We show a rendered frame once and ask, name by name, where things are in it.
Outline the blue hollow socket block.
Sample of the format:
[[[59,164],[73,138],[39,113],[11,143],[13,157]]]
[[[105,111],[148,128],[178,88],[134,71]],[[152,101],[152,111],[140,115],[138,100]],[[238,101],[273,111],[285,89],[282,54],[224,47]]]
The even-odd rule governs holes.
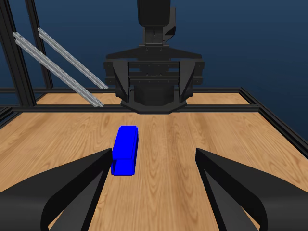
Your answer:
[[[135,174],[138,127],[121,126],[112,149],[111,174],[114,176],[132,176]]]

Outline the silver aluminium strut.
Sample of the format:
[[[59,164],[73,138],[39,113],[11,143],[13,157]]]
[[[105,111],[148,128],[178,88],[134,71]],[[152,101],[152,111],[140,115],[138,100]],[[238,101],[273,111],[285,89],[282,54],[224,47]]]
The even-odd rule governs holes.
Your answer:
[[[72,54],[64,49],[58,42],[56,42],[43,29],[38,28],[38,34],[47,44],[49,44],[55,51],[63,56],[70,64],[78,69],[84,76],[86,76],[92,83],[100,89],[108,89],[108,86],[96,77],[89,69],[87,69],[80,61],[78,61]]]
[[[52,60],[50,60],[46,55],[39,51],[34,45],[22,37],[19,33],[13,32],[15,37],[15,43],[20,46],[23,50],[29,53],[33,58],[35,58],[40,64],[45,68],[50,70],[54,75],[61,79],[66,85],[78,93],[83,99],[89,102],[94,107],[103,107],[104,104],[93,96],[88,90],[76,82],[72,77],[70,77],[64,70],[62,70],[58,65],[56,65]]]

